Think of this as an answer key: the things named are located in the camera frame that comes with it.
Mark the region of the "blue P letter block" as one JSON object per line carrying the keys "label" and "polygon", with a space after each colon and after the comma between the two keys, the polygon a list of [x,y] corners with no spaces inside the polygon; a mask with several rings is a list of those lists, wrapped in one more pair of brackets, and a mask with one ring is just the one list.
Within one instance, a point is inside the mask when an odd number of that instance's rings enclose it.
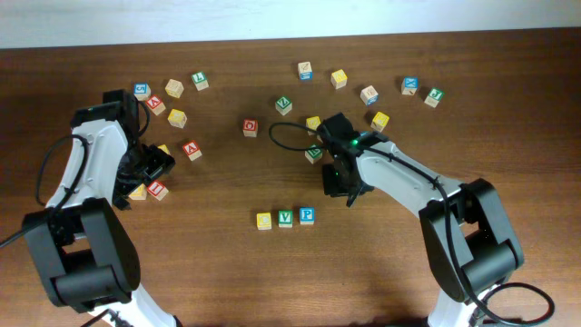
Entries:
{"label": "blue P letter block", "polygon": [[313,225],[315,223],[315,209],[313,207],[301,207],[299,210],[300,224]]}

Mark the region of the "green V letter block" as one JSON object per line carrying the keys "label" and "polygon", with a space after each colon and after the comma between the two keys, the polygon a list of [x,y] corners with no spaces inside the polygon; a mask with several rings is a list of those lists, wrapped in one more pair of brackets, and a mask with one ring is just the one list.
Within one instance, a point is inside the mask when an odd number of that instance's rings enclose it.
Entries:
{"label": "green V letter block", "polygon": [[293,211],[278,211],[278,225],[280,228],[291,228],[293,226]]}

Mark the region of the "yellow C letter block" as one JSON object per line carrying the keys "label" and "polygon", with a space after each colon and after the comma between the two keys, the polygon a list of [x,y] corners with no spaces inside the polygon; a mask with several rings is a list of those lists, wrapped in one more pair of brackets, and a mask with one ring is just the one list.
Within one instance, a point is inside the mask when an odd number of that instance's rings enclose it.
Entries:
{"label": "yellow C letter block", "polygon": [[272,220],[270,213],[257,213],[256,224],[260,231],[270,230],[272,227]]}

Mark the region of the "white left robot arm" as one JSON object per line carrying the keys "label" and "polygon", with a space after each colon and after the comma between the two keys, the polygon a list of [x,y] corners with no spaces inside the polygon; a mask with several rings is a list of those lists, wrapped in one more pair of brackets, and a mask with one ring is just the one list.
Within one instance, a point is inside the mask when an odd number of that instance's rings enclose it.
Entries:
{"label": "white left robot arm", "polygon": [[112,326],[178,326],[141,284],[138,253],[116,216],[140,185],[175,161],[140,141],[144,104],[123,90],[75,112],[64,175],[40,212],[23,219],[24,238],[44,290],[57,307],[89,313]]}

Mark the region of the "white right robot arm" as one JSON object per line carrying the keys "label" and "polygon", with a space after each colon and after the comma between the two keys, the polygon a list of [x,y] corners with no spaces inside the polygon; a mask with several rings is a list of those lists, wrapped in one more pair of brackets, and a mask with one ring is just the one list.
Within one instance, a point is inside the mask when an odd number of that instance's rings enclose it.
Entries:
{"label": "white right robot arm", "polygon": [[420,222],[430,270],[440,287],[426,326],[509,326],[487,307],[524,254],[495,187],[441,176],[378,132],[356,131],[344,114],[317,129],[333,161],[323,167],[325,194],[346,197],[381,190]]}

